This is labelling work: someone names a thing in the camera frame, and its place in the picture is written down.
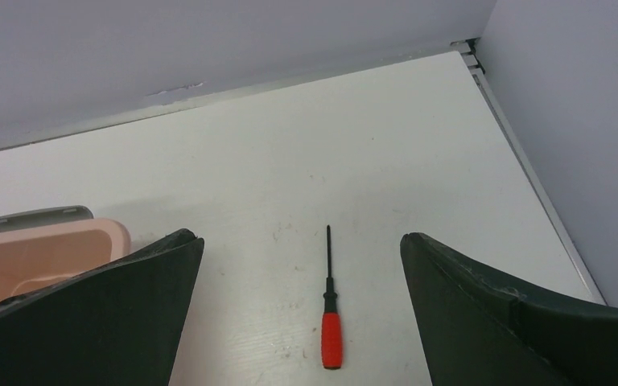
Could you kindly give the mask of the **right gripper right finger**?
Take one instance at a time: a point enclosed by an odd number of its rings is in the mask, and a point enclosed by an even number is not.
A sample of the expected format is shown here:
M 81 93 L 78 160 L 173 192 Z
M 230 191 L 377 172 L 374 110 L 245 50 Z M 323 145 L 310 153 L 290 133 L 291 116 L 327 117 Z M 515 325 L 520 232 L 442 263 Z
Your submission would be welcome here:
M 475 261 L 423 233 L 400 254 L 434 385 L 618 385 L 618 308 Z

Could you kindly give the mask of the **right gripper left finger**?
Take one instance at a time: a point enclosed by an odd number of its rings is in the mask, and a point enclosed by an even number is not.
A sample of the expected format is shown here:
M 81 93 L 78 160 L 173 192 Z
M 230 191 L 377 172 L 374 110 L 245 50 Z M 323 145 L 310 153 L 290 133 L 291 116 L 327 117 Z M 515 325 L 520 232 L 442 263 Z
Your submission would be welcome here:
M 166 385 L 204 240 L 137 252 L 0 301 L 0 385 Z

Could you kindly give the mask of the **red handled screwdriver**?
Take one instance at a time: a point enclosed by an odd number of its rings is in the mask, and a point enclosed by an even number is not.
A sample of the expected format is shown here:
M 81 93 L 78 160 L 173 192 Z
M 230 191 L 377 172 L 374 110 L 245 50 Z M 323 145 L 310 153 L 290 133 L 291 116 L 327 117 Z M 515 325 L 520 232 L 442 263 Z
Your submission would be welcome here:
M 327 238 L 327 277 L 323 294 L 324 307 L 321 325 L 321 359 L 327 370 L 337 370 L 343 365 L 343 337 L 340 315 L 337 306 L 337 292 L 332 276 L 332 233 L 331 226 L 326 227 Z

